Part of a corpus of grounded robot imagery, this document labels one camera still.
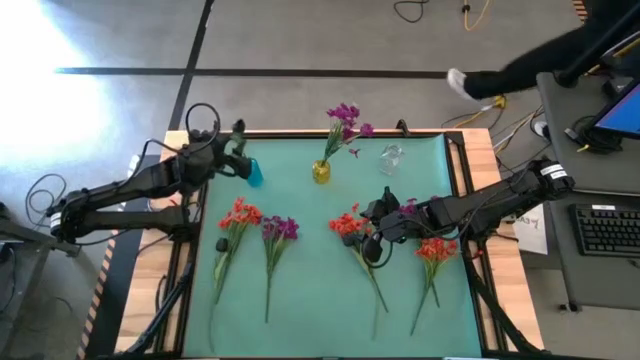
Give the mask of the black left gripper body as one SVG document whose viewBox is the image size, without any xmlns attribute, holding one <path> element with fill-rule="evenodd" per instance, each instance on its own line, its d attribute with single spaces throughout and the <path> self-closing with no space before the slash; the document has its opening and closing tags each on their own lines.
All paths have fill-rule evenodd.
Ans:
<svg viewBox="0 0 640 360">
<path fill-rule="evenodd" d="M 195 153 L 196 159 L 204 167 L 205 174 L 210 178 L 215 175 L 233 177 L 234 166 L 231 156 L 225 152 L 225 146 L 213 142 Z"/>
</svg>

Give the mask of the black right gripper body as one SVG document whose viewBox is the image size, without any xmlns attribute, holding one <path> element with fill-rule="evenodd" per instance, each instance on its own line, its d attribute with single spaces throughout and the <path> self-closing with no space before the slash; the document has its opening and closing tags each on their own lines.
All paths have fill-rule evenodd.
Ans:
<svg viewBox="0 0 640 360">
<path fill-rule="evenodd" d="M 377 232 L 389 242 L 404 243 L 408 238 L 424 235 L 427 228 L 431 228 L 431 223 L 424 212 L 408 214 L 394 211 L 381 218 Z"/>
</svg>

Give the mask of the orange artificial flower bunch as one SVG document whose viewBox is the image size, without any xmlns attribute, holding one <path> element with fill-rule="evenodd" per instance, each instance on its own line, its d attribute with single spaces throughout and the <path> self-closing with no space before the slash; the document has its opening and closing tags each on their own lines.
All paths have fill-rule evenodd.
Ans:
<svg viewBox="0 0 640 360">
<path fill-rule="evenodd" d="M 362 254 L 362 240 L 364 235 L 368 234 L 372 236 L 375 232 L 374 224 L 369 219 L 364 218 L 360 215 L 358 202 L 356 202 L 351 207 L 351 210 L 349 212 L 345 212 L 342 215 L 338 216 L 337 218 L 331 219 L 328 222 L 328 227 L 331 232 L 339 236 L 341 242 L 346 248 L 348 247 L 345 245 L 343 238 L 346 235 L 350 235 L 350 234 L 358 235 L 360 237 L 360 242 L 361 242 L 361 245 L 360 245 L 361 254 Z M 374 268 L 375 263 L 369 263 L 366 260 L 365 262 L 373 270 L 375 275 L 375 268 Z M 377 284 L 378 284 L 378 297 L 381 301 L 381 307 L 386 313 L 388 313 L 389 309 L 388 309 L 386 300 L 384 298 L 384 295 L 382 294 L 378 281 L 377 281 Z"/>
<path fill-rule="evenodd" d="M 422 239 L 420 246 L 414 252 L 423 263 L 424 268 L 424 286 L 419 301 L 419 306 L 414 316 L 410 335 L 415 333 L 418 321 L 424 308 L 427 296 L 432 294 L 436 307 L 440 307 L 440 300 L 435 284 L 435 279 L 439 270 L 451 259 L 458 254 L 458 244 L 454 240 L 445 240 L 443 238 Z"/>
<path fill-rule="evenodd" d="M 262 221 L 262 217 L 263 213 L 257 206 L 253 204 L 246 204 L 244 197 L 238 197 L 234 201 L 231 209 L 218 222 L 218 227 L 224 232 L 224 235 L 222 237 L 225 237 L 229 240 L 228 252 L 226 256 L 226 270 L 224 272 L 224 284 L 221 289 L 221 294 L 223 292 L 227 273 L 229 272 L 231 263 L 233 262 L 233 259 L 242 242 L 244 233 L 251 226 L 259 225 Z"/>
</svg>

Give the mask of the blue glass vase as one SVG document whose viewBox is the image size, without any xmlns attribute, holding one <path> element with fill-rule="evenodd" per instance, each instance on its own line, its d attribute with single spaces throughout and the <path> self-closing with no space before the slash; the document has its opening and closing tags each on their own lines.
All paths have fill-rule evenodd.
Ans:
<svg viewBox="0 0 640 360">
<path fill-rule="evenodd" d="M 264 182 L 264 177 L 259 163 L 255 158 L 251 158 L 250 165 L 251 171 L 249 177 L 247 178 L 247 183 L 253 188 L 261 187 Z"/>
</svg>

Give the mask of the clear glass vase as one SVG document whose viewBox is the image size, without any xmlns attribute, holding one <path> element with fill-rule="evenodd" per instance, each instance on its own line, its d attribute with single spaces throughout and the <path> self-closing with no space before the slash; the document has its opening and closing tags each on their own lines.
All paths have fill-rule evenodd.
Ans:
<svg viewBox="0 0 640 360">
<path fill-rule="evenodd" d="M 399 145 L 387 145 L 379 157 L 379 170 L 386 175 L 393 175 L 403 155 L 404 151 Z"/>
</svg>

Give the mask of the white paper sheet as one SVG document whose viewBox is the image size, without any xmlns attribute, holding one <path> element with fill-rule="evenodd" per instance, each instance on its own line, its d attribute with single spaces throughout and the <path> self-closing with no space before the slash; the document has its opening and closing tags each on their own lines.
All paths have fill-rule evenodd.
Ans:
<svg viewBox="0 0 640 360">
<path fill-rule="evenodd" d="M 548 254 L 544 208 L 540 204 L 518 217 L 513 223 L 519 249 L 541 255 Z"/>
</svg>

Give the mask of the black floor mat striped edge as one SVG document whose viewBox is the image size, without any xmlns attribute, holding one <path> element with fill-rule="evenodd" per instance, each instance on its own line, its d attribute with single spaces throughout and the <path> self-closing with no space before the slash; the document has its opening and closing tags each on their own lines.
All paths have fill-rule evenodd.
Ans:
<svg viewBox="0 0 640 360">
<path fill-rule="evenodd" d="M 131 230 L 107 243 L 74 360 L 108 357 L 128 350 L 141 331 L 129 330 L 129 294 L 143 232 Z"/>
</svg>

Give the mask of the grey desk with monitor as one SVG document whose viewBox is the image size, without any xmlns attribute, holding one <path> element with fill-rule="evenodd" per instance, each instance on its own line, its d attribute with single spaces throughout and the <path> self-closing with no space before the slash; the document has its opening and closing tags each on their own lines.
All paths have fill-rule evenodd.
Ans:
<svg viewBox="0 0 640 360">
<path fill-rule="evenodd" d="M 577 192 L 640 197 L 640 140 L 624 139 L 620 152 L 602 155 L 581 152 L 565 134 L 577 120 L 588 121 L 605 108 L 604 83 L 601 77 L 584 77 L 565 88 L 552 73 L 537 75 L 552 147 L 557 160 L 574 178 Z"/>
</svg>

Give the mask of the person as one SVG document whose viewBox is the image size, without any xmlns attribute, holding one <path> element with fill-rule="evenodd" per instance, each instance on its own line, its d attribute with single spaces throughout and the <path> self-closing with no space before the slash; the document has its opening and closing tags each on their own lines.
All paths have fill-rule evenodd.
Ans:
<svg viewBox="0 0 640 360">
<path fill-rule="evenodd" d="M 582 26 L 522 54 L 498 71 L 464 73 L 451 68 L 447 83 L 459 96 L 476 102 L 530 89 L 536 85 L 538 73 L 569 67 L 638 2 L 591 0 L 586 4 L 588 17 Z"/>
</svg>

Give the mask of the grey metal stand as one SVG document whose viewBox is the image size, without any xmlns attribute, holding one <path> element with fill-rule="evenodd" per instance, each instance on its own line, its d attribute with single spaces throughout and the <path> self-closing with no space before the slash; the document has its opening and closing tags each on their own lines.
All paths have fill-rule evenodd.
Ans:
<svg viewBox="0 0 640 360">
<path fill-rule="evenodd" d="M 76 257 L 80 248 L 11 219 L 0 202 L 0 359 L 4 360 L 17 332 L 25 297 L 39 281 L 52 250 Z"/>
</svg>

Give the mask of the grey keyboard desk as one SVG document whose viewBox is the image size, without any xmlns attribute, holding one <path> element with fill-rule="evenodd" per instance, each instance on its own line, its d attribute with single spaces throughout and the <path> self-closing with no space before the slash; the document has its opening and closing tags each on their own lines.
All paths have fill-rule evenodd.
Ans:
<svg viewBox="0 0 640 360">
<path fill-rule="evenodd" d="M 555 237 L 559 251 L 569 305 L 640 310 L 640 258 L 581 255 L 569 217 L 572 204 L 640 208 L 640 197 L 574 192 L 545 205 L 550 234 Z"/>
</svg>

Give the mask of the black keyboard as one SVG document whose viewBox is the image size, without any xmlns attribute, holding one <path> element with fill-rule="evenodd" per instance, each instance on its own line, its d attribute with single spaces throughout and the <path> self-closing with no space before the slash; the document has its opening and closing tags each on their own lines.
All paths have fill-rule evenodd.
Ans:
<svg viewBox="0 0 640 360">
<path fill-rule="evenodd" d="M 572 204 L 569 217 L 581 255 L 640 258 L 640 208 Z"/>
</svg>

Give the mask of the monitor with blue screen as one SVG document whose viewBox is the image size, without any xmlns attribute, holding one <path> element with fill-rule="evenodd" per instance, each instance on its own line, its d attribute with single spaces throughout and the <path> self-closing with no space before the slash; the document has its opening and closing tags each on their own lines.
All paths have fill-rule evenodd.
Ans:
<svg viewBox="0 0 640 360">
<path fill-rule="evenodd" d="M 596 115 L 593 127 L 640 140 L 640 78 L 631 81 L 612 98 Z"/>
</svg>

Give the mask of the black monitor pole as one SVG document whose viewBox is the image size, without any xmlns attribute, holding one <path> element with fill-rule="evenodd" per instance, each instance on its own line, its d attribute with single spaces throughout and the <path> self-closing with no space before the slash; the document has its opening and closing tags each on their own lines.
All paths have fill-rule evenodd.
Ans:
<svg viewBox="0 0 640 360">
<path fill-rule="evenodd" d="M 565 70 L 555 75 L 556 83 L 562 87 L 573 87 L 580 76 L 587 73 L 608 50 L 628 36 L 640 24 L 640 0 L 624 11 L 606 31 L 599 35 L 586 50 Z"/>
</svg>

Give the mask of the black metal table frame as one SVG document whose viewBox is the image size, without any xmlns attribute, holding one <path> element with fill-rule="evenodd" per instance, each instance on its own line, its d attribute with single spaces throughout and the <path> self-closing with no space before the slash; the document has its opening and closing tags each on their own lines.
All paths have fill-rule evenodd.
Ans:
<svg viewBox="0 0 640 360">
<path fill-rule="evenodd" d="M 484 187 L 499 180 L 492 144 L 486 129 L 445 129 L 445 141 L 451 152 L 454 171 L 453 188 L 461 193 L 474 187 Z M 141 244 L 147 249 L 138 257 L 130 282 L 123 318 L 114 349 L 125 350 L 132 345 L 153 316 L 153 292 L 161 276 L 175 275 L 186 263 L 190 244 L 159 242 L 150 244 L 159 235 L 146 230 Z M 518 243 L 513 239 L 512 226 L 504 224 L 500 234 L 487 241 L 484 255 L 475 266 L 487 264 L 495 293 L 504 311 L 515 326 L 538 348 L 544 346 L 532 296 L 529 292 Z"/>
</svg>

